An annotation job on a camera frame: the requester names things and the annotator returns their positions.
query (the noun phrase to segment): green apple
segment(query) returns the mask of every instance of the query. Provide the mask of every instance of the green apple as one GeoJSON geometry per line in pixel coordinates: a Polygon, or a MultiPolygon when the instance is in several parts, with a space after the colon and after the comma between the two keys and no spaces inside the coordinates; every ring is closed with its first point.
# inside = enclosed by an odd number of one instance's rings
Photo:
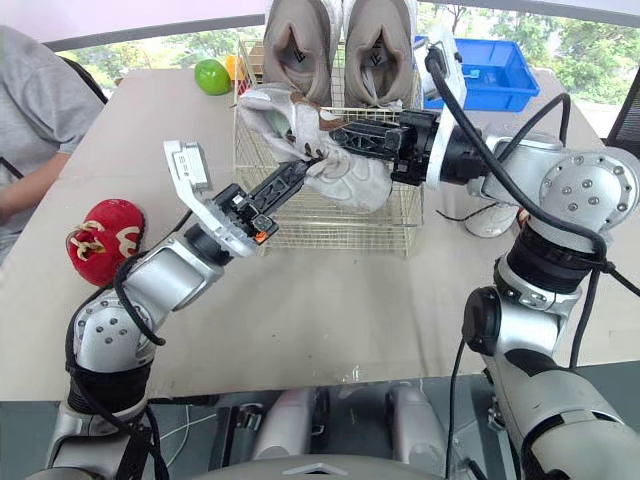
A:
{"type": "Polygon", "coordinates": [[[223,95],[231,90],[231,79],[224,66],[217,60],[198,62],[195,68],[196,83],[207,95],[223,95]]]}

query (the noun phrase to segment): shoelace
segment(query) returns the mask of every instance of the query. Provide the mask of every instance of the shoelace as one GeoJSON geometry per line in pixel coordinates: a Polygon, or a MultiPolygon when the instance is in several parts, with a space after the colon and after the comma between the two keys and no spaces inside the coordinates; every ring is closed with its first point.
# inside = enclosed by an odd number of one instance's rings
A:
{"type": "Polygon", "coordinates": [[[77,227],[75,227],[73,229],[73,232],[71,232],[71,238],[69,239],[69,243],[71,243],[72,245],[75,245],[78,248],[76,250],[76,255],[83,262],[86,262],[88,260],[88,258],[85,258],[84,256],[84,254],[87,251],[96,252],[96,253],[103,253],[107,251],[107,249],[102,244],[102,242],[100,242],[100,240],[96,238],[94,238],[93,242],[81,242],[74,237],[74,235],[77,232],[80,232],[80,231],[90,232],[94,229],[98,230],[99,232],[104,232],[104,227],[100,222],[97,222],[96,220],[88,220],[84,222],[82,225],[78,225],[77,227]]]}

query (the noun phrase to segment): person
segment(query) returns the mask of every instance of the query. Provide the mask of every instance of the person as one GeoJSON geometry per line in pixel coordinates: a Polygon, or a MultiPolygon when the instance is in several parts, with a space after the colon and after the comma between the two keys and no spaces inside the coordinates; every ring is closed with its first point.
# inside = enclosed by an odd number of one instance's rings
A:
{"type": "Polygon", "coordinates": [[[0,25],[0,265],[104,104],[64,60],[0,25]]]}

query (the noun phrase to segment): sneaker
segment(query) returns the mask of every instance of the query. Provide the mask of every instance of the sneaker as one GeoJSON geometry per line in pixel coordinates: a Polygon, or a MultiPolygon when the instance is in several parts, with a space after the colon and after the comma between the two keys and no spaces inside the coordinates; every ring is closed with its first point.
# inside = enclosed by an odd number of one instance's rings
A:
{"type": "Polygon", "coordinates": [[[416,0],[345,0],[343,8],[345,106],[410,108],[416,0]]]}
{"type": "Polygon", "coordinates": [[[67,236],[71,263],[89,283],[107,286],[118,267],[138,251],[144,227],[144,215],[133,203],[103,200],[67,236]]]}
{"type": "Polygon", "coordinates": [[[279,161],[313,160],[305,185],[358,213],[381,208],[391,193],[391,173],[378,159],[347,152],[329,132],[339,117],[282,84],[264,84],[238,99],[238,114],[262,135],[279,161]]]}
{"type": "Polygon", "coordinates": [[[464,226],[476,237],[495,238],[509,230],[517,214],[517,206],[496,203],[493,207],[465,220],[464,226]]]}
{"type": "Polygon", "coordinates": [[[267,4],[263,82],[285,83],[331,106],[331,69],[340,40],[341,0],[271,0],[267,4]]]}

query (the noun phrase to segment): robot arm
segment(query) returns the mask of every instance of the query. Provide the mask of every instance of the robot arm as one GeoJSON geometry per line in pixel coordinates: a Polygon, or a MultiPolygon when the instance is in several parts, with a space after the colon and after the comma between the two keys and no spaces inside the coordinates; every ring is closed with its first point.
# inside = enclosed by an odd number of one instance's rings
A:
{"type": "MultiPolygon", "coordinates": [[[[455,85],[461,72],[451,61],[453,47],[439,43],[432,52],[444,55],[447,82],[455,85]]],[[[464,91],[455,96],[463,100],[464,91]]],[[[354,153],[390,160],[396,181],[467,185],[471,194],[516,203],[468,135],[447,122],[429,112],[404,111],[398,124],[359,121],[331,137],[354,153]],[[446,128],[440,130],[443,122],[446,128]]],[[[508,141],[485,138],[495,154],[508,141]]],[[[71,388],[60,406],[49,468],[106,478],[141,471],[148,452],[139,435],[116,428],[87,394],[107,417],[143,431],[146,382],[155,346],[162,343],[155,332],[169,312],[184,308],[222,277],[233,258],[253,254],[277,231],[269,215],[301,188],[309,167],[285,163],[250,193],[231,185],[212,198],[197,144],[168,142],[165,152],[178,194],[199,223],[132,261],[116,291],[103,292],[72,319],[71,388]]],[[[637,160],[621,150],[576,152],[528,138],[504,159],[503,168],[537,207],[600,234],[638,204],[637,160]]],[[[483,355],[506,429],[530,478],[631,479],[640,471],[635,432],[588,381],[552,359],[595,258],[588,240],[532,219],[496,262],[495,285],[474,291],[465,307],[463,336],[483,355]]]]}
{"type": "Polygon", "coordinates": [[[300,190],[312,164],[283,163],[249,193],[232,184],[214,197],[198,144],[165,142],[165,154],[178,196],[198,223],[130,258],[114,289],[74,315],[66,346],[71,385],[48,454],[52,471],[84,469],[105,478],[142,471],[149,452],[140,435],[148,442],[150,433],[140,423],[145,389],[156,346],[164,343],[156,333],[170,312],[220,279],[231,260],[253,255],[277,232],[270,215],[300,190]],[[134,425],[140,435],[123,432],[105,416],[134,425]]]}

